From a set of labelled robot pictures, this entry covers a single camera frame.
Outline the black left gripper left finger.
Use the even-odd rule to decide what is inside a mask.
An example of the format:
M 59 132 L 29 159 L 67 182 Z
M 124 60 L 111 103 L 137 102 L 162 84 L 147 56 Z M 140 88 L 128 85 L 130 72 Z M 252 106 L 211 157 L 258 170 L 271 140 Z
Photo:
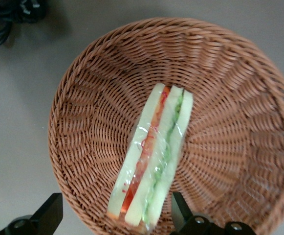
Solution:
M 1 235 L 52 235 L 63 219 L 63 196 L 52 194 L 33 215 L 10 222 Z

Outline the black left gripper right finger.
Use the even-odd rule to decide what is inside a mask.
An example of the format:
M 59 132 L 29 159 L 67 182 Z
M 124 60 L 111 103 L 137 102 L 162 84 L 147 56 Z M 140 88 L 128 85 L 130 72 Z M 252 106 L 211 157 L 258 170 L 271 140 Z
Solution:
M 192 212 L 180 192 L 172 193 L 171 205 L 174 230 L 172 235 L 253 235 L 253 229 L 242 222 L 230 221 L 218 226 L 207 215 Z

